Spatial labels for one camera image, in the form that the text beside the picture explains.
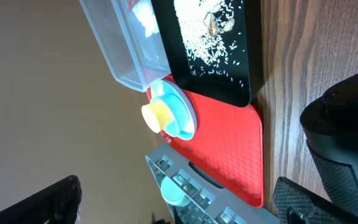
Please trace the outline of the green plastic bowl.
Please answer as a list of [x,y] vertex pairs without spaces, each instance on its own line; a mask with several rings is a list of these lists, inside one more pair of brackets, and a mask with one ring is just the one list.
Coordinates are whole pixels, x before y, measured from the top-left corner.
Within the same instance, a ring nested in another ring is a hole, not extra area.
[[160,192],[164,201],[173,206],[184,207],[191,202],[184,191],[182,191],[182,189],[167,176],[162,179]]

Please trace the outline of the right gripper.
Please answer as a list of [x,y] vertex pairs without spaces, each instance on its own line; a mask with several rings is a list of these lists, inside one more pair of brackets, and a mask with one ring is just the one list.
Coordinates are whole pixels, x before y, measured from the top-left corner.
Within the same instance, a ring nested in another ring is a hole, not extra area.
[[279,177],[273,202],[280,223],[358,224],[358,73],[310,103],[300,123],[332,203]]

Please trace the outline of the yellow plastic cup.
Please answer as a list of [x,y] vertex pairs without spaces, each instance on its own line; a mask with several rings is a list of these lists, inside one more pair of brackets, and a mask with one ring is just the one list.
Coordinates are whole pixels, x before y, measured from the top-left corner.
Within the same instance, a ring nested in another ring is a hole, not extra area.
[[161,132],[175,119],[170,108],[162,100],[142,106],[141,112],[147,126],[155,133]]

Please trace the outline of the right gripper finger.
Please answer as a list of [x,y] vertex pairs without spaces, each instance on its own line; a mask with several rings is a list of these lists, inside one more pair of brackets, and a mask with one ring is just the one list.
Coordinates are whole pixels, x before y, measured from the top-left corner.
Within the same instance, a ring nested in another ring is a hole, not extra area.
[[75,224],[81,198],[79,178],[69,175],[0,211],[0,224]]

